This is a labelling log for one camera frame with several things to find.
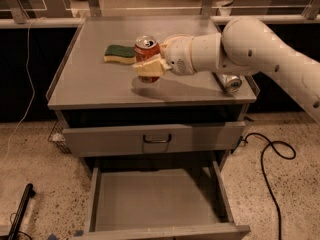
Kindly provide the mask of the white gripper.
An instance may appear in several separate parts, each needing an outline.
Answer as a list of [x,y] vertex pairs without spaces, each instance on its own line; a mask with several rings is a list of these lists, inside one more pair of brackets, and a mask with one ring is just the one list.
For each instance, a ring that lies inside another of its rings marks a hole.
[[191,59],[191,41],[193,37],[187,34],[175,34],[167,37],[160,44],[160,54],[164,59],[152,59],[133,65],[138,76],[161,77],[168,70],[176,75],[193,75]]

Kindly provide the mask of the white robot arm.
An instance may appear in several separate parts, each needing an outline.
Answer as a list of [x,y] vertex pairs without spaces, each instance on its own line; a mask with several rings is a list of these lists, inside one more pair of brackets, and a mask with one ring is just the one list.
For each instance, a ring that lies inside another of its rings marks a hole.
[[256,18],[234,18],[214,34],[170,36],[158,54],[133,68],[141,77],[161,77],[168,71],[176,75],[261,72],[320,123],[320,63],[288,46]]

